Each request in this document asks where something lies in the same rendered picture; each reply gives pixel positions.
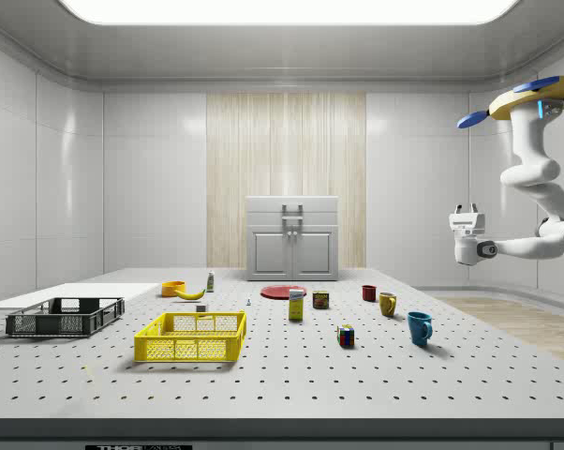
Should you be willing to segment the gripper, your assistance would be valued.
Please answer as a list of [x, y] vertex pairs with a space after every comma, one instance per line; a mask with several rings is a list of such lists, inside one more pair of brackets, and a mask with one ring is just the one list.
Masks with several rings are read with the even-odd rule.
[[463, 212], [462, 205], [458, 204], [449, 215], [449, 222], [455, 236], [481, 235], [485, 232], [485, 215], [478, 212], [475, 203], [470, 205], [469, 212]]

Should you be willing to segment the blue mug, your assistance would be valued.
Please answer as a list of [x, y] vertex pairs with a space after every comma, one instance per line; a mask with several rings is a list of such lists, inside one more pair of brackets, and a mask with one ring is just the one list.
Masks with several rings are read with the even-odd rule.
[[429, 314], [411, 311], [408, 314], [408, 327], [411, 341], [417, 346], [426, 346], [433, 334], [432, 318]]

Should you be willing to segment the drone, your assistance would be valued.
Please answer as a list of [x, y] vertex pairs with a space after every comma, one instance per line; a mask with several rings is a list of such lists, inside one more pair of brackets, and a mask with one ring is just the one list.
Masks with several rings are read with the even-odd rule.
[[553, 76], [520, 84], [514, 87], [512, 91], [498, 96], [487, 110], [473, 112], [463, 117], [459, 120], [457, 126], [459, 128], [472, 127], [488, 116], [495, 120], [510, 120], [513, 107], [546, 98], [564, 100], [564, 76]]

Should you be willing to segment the white cabinet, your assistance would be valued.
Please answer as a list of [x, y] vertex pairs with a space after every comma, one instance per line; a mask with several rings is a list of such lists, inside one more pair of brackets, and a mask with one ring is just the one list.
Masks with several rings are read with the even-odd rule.
[[338, 279], [336, 196], [247, 196], [246, 278]]

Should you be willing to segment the yellow and white box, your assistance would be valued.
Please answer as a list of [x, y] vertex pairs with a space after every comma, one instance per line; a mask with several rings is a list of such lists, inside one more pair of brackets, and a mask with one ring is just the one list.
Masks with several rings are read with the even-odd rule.
[[302, 288], [289, 290], [289, 319], [300, 322], [303, 319], [305, 291]]

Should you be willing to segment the red plate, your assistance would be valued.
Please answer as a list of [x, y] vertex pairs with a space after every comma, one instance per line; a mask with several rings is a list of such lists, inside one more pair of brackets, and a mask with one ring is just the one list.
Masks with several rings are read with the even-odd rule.
[[306, 296], [306, 288], [296, 285], [270, 285], [261, 289], [260, 295], [274, 300], [289, 300], [290, 292], [299, 291], [302, 297]]

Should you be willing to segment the yellow basket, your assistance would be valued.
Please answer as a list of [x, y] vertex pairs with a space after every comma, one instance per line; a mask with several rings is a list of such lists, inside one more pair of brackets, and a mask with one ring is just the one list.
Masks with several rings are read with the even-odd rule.
[[239, 358], [246, 314], [165, 312], [134, 337], [134, 359], [157, 362], [219, 362]]

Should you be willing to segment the dark grey basket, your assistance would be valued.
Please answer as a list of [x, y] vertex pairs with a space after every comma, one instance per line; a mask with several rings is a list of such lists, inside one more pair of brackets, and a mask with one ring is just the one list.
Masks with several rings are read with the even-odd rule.
[[124, 312], [123, 297], [54, 297], [9, 313], [6, 334], [13, 338], [85, 338]]

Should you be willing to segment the white board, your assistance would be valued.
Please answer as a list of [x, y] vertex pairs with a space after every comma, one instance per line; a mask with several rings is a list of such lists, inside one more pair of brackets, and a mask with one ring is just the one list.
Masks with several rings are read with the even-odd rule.
[[54, 297], [130, 299], [158, 286], [157, 283], [65, 283], [0, 301], [0, 309], [27, 308]]

